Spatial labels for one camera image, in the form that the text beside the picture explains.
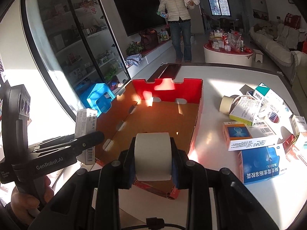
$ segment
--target red bag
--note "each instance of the red bag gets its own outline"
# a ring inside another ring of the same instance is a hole
[[[307,41],[304,41],[302,52],[307,53]]]
[[[145,29],[142,30],[139,35],[141,36],[141,43],[144,46],[145,50],[151,50],[159,45],[159,39],[157,31]]]
[[[284,24],[286,26],[293,27],[295,29],[299,29],[300,28],[300,18],[301,16],[294,16],[288,13],[285,17]]]

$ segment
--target flat screen tv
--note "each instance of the flat screen tv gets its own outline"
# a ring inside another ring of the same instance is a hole
[[[127,36],[166,24],[157,15],[159,0],[114,0]]]

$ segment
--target red cardboard panel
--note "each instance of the red cardboard panel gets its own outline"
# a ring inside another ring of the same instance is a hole
[[[181,98],[192,104],[201,100],[202,79],[183,79],[183,83],[174,83],[171,78],[156,79],[154,83],[147,83],[144,79],[132,82],[142,100],[159,97],[164,102],[175,102],[176,98]]]

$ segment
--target jeans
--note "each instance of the jeans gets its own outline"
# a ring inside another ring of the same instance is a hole
[[[184,57],[185,61],[192,61],[191,53],[191,21],[170,23],[169,27],[171,29],[172,45],[176,51],[176,59],[181,60]],[[185,46],[184,55],[182,54],[180,41],[182,32],[183,43]]]

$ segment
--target cardboard tray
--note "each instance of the cardboard tray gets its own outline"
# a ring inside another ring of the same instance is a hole
[[[116,160],[138,133],[169,132],[178,149],[191,153],[203,107],[202,87],[202,79],[130,81],[97,120],[96,130],[104,133],[105,141],[96,146],[96,162],[103,166]],[[134,185],[169,199],[179,194],[172,181],[135,181]]]

